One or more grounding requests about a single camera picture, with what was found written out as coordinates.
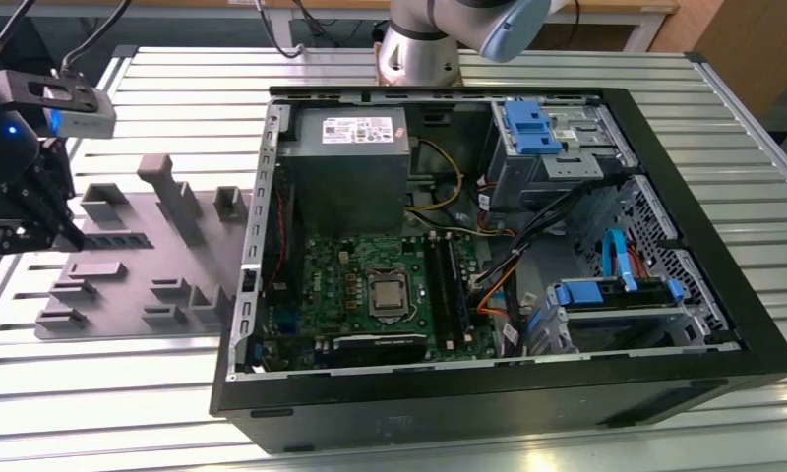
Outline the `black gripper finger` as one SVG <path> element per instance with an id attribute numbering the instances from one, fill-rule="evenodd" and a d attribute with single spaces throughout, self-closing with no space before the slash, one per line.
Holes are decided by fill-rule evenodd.
<path id="1" fill-rule="evenodd" d="M 66 140 L 39 142 L 39 156 L 16 185 L 26 211 L 22 241 L 30 251 L 80 252 L 86 235 L 74 223 L 68 201 L 76 196 Z"/>
<path id="2" fill-rule="evenodd" d="M 43 209 L 34 211 L 31 219 L 0 219 L 0 254 L 46 251 L 63 228 L 63 212 Z"/>

